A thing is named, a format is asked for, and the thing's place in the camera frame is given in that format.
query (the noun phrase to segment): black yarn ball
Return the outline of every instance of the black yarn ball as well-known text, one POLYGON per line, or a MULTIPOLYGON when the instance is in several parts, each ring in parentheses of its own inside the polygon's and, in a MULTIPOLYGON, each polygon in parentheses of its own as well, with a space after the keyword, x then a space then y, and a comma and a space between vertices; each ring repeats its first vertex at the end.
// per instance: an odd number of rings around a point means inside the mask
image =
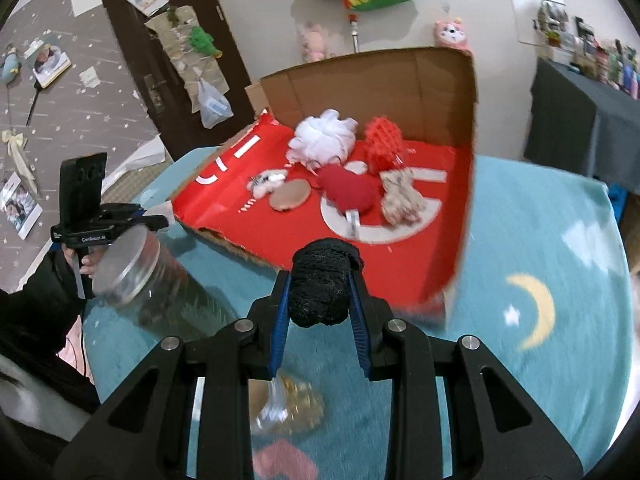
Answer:
POLYGON ((349 316, 352 270, 362 270, 357 247, 337 238, 316 240, 293 255, 289 317, 298 326, 334 325, 349 316))

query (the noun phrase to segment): red mesh sponge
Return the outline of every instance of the red mesh sponge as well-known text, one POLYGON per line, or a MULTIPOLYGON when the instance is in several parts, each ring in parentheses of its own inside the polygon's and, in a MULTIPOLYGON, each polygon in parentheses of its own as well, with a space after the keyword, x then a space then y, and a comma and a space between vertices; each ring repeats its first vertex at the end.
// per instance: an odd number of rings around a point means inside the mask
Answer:
POLYGON ((318 171, 318 184, 342 214, 351 209, 364 213, 378 198, 379 184, 373 177, 356 175, 336 164, 318 171))
POLYGON ((374 117, 364 131, 367 164, 372 174, 404 167, 405 151, 400 128, 386 117, 374 117))

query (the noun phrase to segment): dark brown door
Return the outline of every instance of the dark brown door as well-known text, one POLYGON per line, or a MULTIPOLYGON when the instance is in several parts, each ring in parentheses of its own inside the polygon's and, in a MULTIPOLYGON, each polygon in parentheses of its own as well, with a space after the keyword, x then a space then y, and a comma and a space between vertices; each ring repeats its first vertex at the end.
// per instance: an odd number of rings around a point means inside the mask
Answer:
POLYGON ((230 87, 225 97, 234 116, 210 130, 202 126, 199 112, 191 113, 191 100, 184 89, 184 81, 155 34, 145 27, 148 18, 126 0, 102 1, 138 92, 174 159, 195 148, 222 144, 252 122, 254 110, 244 91, 250 84, 249 76, 218 0, 169 0, 176 7, 193 7, 200 25, 213 36, 216 48, 223 52, 218 63, 230 87), (154 92, 149 91, 149 82, 156 86, 154 90, 160 101, 157 98, 152 101, 154 92), (161 106, 157 108, 154 104, 159 102, 161 106))

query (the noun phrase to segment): pink plush toy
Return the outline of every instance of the pink plush toy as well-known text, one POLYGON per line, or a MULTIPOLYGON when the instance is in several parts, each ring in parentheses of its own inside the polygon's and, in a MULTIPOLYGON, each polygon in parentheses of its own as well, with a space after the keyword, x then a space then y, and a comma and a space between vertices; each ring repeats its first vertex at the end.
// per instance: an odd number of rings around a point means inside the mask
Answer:
POLYGON ((307 25, 306 29, 302 32, 302 38, 305 62, 312 63, 323 60, 326 57, 324 37, 322 36, 322 27, 320 27, 320 25, 307 25))
POLYGON ((436 22, 434 34, 437 46, 447 46, 469 52, 466 46, 465 29, 462 27, 460 18, 453 22, 436 22))

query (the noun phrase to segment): door handle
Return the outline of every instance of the door handle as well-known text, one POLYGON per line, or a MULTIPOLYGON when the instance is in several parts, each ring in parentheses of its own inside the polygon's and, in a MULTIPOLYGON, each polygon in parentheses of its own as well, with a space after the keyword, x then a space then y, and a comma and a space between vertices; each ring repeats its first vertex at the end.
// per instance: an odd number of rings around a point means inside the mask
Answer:
POLYGON ((166 81, 156 83, 156 78, 154 78, 153 74, 145 75, 144 81, 146 92, 149 94, 149 99, 151 99, 151 104, 154 106, 156 114, 162 113, 164 111, 164 103, 162 102, 162 97, 160 96, 158 88, 162 85, 166 85, 166 81))

